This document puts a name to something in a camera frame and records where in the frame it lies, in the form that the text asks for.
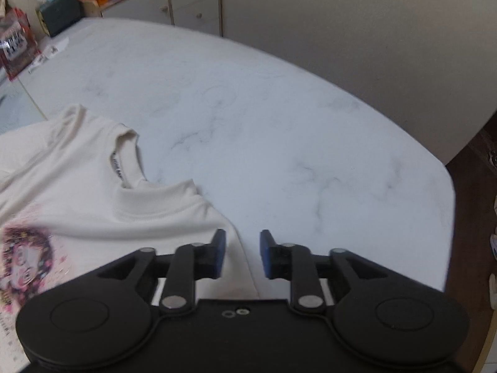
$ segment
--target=white t-shirt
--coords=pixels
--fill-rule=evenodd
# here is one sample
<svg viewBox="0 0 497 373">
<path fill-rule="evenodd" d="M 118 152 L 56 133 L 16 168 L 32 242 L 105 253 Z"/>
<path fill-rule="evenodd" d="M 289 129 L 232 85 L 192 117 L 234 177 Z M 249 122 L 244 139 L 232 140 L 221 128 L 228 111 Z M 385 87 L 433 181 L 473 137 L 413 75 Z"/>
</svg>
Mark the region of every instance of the white t-shirt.
<svg viewBox="0 0 497 373">
<path fill-rule="evenodd" d="M 145 180 L 136 133 L 71 106 L 59 118 L 0 135 L 0 373 L 27 362 L 14 331 L 36 293 L 144 246 L 172 254 L 226 230 L 222 278 L 203 298 L 257 298 L 235 229 L 192 180 Z"/>
</svg>

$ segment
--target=graphic print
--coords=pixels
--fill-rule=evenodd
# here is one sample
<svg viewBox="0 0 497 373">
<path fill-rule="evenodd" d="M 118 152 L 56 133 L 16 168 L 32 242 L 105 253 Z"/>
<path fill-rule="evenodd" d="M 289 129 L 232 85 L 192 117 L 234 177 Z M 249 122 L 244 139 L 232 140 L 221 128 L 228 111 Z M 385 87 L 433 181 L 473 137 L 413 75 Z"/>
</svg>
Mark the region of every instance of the graphic print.
<svg viewBox="0 0 497 373">
<path fill-rule="evenodd" d="M 7 310 L 22 307 L 40 293 L 52 269 L 54 252 L 49 234 L 41 229 L 7 227 L 3 232 L 1 300 Z"/>
<path fill-rule="evenodd" d="M 37 226 L 42 206 L 33 203 L 0 226 L 0 372 L 28 363 L 16 335 L 16 315 L 30 298 L 72 278 L 64 240 Z"/>
</svg>

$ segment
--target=t-shirt neck label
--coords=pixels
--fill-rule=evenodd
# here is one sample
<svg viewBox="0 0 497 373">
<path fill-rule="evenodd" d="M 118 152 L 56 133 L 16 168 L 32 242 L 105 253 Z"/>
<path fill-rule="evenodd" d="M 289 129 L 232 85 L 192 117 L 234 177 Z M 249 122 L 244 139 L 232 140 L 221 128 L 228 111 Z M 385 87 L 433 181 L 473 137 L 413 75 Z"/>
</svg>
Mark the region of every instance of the t-shirt neck label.
<svg viewBox="0 0 497 373">
<path fill-rule="evenodd" d="M 111 155 L 112 167 L 114 168 L 114 172 L 117 174 L 121 181 L 124 181 L 123 173 L 121 170 L 121 163 L 119 162 L 119 156 L 114 151 Z"/>
</svg>

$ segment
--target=t-shirt sleeve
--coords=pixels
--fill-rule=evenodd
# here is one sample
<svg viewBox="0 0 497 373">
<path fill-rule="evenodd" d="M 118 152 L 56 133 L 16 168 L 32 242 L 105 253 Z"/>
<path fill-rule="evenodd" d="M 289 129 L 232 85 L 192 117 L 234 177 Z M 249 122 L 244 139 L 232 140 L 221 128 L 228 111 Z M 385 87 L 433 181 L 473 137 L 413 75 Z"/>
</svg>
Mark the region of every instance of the t-shirt sleeve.
<svg viewBox="0 0 497 373">
<path fill-rule="evenodd" d="M 44 121 L 0 135 L 0 179 L 28 164 L 51 139 L 54 121 Z"/>
</svg>

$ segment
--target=wooden floor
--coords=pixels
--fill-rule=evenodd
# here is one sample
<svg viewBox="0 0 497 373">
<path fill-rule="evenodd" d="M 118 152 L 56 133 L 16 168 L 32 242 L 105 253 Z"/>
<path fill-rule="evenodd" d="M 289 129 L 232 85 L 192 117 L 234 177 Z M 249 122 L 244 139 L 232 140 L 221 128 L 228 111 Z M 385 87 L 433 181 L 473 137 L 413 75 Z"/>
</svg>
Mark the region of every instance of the wooden floor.
<svg viewBox="0 0 497 373">
<path fill-rule="evenodd" d="M 497 261 L 491 253 L 489 238 L 497 225 L 494 211 L 497 177 L 484 156 L 468 146 L 447 169 L 454 182 L 456 210 L 445 291 L 458 300 L 470 316 L 469 335 L 456 360 L 471 372 L 480 355 L 493 311 L 489 303 L 488 280 L 491 273 L 497 274 Z"/>
</svg>

